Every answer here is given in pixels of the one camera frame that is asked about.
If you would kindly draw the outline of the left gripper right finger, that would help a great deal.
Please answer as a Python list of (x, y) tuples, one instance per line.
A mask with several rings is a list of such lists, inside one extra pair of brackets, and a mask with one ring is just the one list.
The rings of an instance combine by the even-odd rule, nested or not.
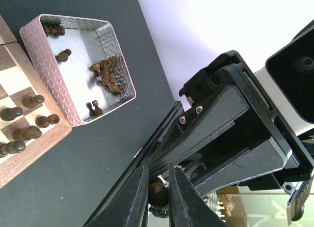
[(204, 203), (185, 173), (174, 166), (169, 168), (169, 226), (226, 226)]

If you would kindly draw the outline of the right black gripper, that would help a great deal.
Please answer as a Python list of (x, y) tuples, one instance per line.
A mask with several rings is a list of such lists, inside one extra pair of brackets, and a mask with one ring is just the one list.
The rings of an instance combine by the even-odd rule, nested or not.
[(221, 54), (180, 93), (192, 107), (173, 121), (149, 169), (204, 163), (190, 180), (202, 197), (232, 185), (273, 189), (313, 177), (311, 155), (238, 52)]

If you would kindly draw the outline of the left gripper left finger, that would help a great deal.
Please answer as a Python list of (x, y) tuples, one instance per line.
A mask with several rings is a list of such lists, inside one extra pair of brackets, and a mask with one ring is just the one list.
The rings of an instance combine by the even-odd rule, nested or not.
[(87, 227), (140, 227), (148, 199), (149, 169), (136, 168), (112, 201)]

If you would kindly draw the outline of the dark bishop chess piece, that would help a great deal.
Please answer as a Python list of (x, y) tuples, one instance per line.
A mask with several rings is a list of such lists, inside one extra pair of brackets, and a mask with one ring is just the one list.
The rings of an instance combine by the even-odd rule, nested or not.
[(148, 210), (153, 216), (163, 219), (169, 217), (169, 190), (159, 177), (149, 181), (148, 203)]

